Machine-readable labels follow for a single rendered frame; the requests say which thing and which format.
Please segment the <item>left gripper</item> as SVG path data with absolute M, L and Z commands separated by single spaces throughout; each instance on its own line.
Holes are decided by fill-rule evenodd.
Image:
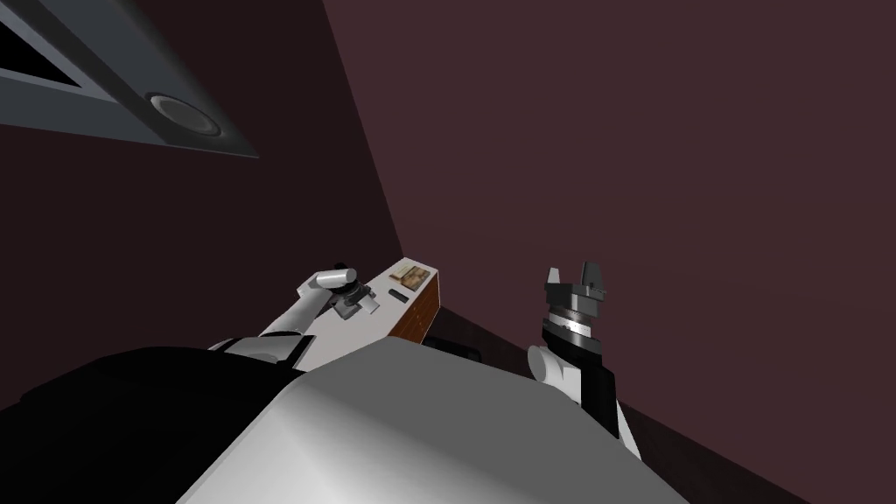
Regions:
M 332 294 L 332 308 L 342 320 L 349 320 L 359 311 L 372 314 L 380 307 L 373 290 L 357 281 L 332 290 Z

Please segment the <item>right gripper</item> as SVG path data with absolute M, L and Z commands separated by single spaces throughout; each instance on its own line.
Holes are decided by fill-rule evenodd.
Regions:
M 567 319 L 598 318 L 606 289 L 597 263 L 583 263 L 580 283 L 560 283 L 559 269 L 551 267 L 543 286 L 549 312 Z

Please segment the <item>white-topped brown cabinet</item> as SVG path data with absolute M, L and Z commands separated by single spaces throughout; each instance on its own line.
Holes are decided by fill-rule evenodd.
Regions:
M 385 337 L 422 343 L 441 307 L 438 269 L 404 257 L 367 283 L 379 308 L 342 319 L 329 310 L 315 319 L 314 337 L 297 363 L 308 372 Z

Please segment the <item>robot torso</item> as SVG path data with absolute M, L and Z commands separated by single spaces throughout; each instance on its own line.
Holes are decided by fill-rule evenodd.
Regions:
M 177 504 L 688 504 L 562 392 L 385 338 L 298 377 Z

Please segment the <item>round grey knob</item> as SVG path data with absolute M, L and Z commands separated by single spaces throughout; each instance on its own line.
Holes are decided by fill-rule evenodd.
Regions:
M 203 137 L 218 137 L 221 126 L 207 113 L 192 104 L 165 94 L 148 94 L 147 100 L 163 117 L 179 127 Z

